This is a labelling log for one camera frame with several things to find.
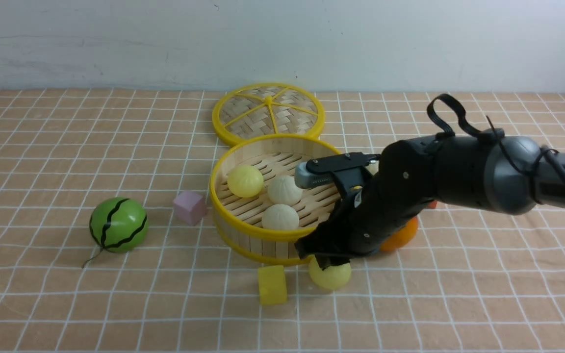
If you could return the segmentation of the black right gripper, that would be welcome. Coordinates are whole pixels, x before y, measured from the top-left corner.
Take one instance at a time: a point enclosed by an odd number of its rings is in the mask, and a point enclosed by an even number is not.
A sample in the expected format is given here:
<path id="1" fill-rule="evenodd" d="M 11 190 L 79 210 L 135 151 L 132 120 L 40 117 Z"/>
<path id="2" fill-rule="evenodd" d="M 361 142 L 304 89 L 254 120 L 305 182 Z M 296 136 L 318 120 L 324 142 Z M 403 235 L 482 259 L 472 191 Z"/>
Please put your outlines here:
<path id="1" fill-rule="evenodd" d="M 402 139 L 383 149 L 379 170 L 363 187 L 340 192 L 328 219 L 295 243 L 301 259 L 316 257 L 322 269 L 375 254 L 430 202 L 432 139 Z"/>

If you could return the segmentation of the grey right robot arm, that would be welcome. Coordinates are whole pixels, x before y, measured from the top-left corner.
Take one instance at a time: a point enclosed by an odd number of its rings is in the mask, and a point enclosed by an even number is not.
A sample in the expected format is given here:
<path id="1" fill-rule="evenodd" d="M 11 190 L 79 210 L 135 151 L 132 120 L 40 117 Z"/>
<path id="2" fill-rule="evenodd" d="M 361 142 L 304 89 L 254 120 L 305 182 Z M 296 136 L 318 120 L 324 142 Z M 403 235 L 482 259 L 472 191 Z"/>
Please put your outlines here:
<path id="1" fill-rule="evenodd" d="M 430 135 L 381 154 L 310 159 L 296 167 L 295 183 L 333 183 L 339 192 L 330 216 L 295 243 L 301 259 L 314 255 L 325 269 L 377 253 L 432 201 L 507 215 L 538 204 L 565 208 L 565 153 L 526 137 L 484 143 Z"/>

